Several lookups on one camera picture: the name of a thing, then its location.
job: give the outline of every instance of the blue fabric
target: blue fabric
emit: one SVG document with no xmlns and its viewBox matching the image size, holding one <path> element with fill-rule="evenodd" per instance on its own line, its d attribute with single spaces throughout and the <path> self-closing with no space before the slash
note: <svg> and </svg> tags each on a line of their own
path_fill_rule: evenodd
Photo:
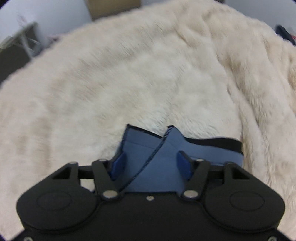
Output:
<svg viewBox="0 0 296 241">
<path fill-rule="evenodd" d="M 191 158 L 204 159 L 215 165 L 231 161 L 241 166 L 243 161 L 243 155 L 238 152 L 189 143 L 172 126 L 163 138 L 128 129 L 121 148 L 126 154 L 127 163 L 123 175 L 115 181 L 115 185 L 125 192 L 182 193 L 186 180 L 177 165 L 177 153 L 181 150 Z"/>
</svg>

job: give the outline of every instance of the white fluffy blanket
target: white fluffy blanket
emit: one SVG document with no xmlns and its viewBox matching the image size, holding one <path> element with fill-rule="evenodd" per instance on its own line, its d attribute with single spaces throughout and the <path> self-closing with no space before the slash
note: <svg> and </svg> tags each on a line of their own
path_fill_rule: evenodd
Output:
<svg viewBox="0 0 296 241">
<path fill-rule="evenodd" d="M 109 158 L 127 123 L 243 142 L 244 168 L 285 200 L 296 239 L 296 49 L 214 1 L 177 0 L 66 35 L 0 91 L 0 233 L 18 197 L 69 161 Z"/>
</svg>

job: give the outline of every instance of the silver screw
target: silver screw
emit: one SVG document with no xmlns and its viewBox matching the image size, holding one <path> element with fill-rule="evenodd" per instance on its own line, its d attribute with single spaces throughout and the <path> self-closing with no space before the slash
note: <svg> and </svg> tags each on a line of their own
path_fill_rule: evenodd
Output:
<svg viewBox="0 0 296 241">
<path fill-rule="evenodd" d="M 154 200 L 154 197 L 153 196 L 147 196 L 146 199 L 147 199 L 147 201 L 150 201 L 151 202 L 151 201 Z"/>
<path fill-rule="evenodd" d="M 31 237 L 24 237 L 24 241 L 33 241 Z"/>
<path fill-rule="evenodd" d="M 194 190 L 186 190 L 185 192 L 183 192 L 183 195 L 186 198 L 193 199 L 193 198 L 198 197 L 198 192 L 194 191 Z"/>
<path fill-rule="evenodd" d="M 277 241 L 277 238 L 274 236 L 271 236 L 267 241 Z"/>
<path fill-rule="evenodd" d="M 115 198 L 118 196 L 118 193 L 114 190 L 107 190 L 103 192 L 103 196 L 107 199 Z"/>
<path fill-rule="evenodd" d="M 100 158 L 99 161 L 101 161 L 101 162 L 107 162 L 108 159 L 106 159 L 106 158 Z"/>
</svg>

